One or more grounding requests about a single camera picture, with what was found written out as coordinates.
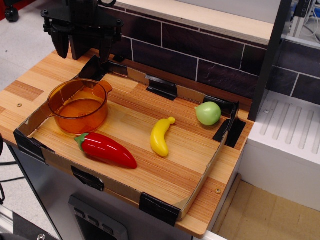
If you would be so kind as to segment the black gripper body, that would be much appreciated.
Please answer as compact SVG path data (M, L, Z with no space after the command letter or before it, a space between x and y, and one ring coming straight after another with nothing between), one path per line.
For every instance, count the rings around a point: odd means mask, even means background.
M124 22L106 12L115 0L66 0L61 7L45 9L44 31L53 40L66 40L69 36L120 40Z

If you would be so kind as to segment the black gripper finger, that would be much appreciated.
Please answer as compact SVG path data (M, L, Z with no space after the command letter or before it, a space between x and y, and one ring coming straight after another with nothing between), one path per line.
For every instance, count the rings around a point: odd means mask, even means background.
M51 39L58 55L61 58L66 59L69 52L69 36L67 33L56 28L55 25L52 25Z
M100 62L102 64L106 63L109 60L111 48L116 42L116 34L108 33L103 36L99 44L99 56Z

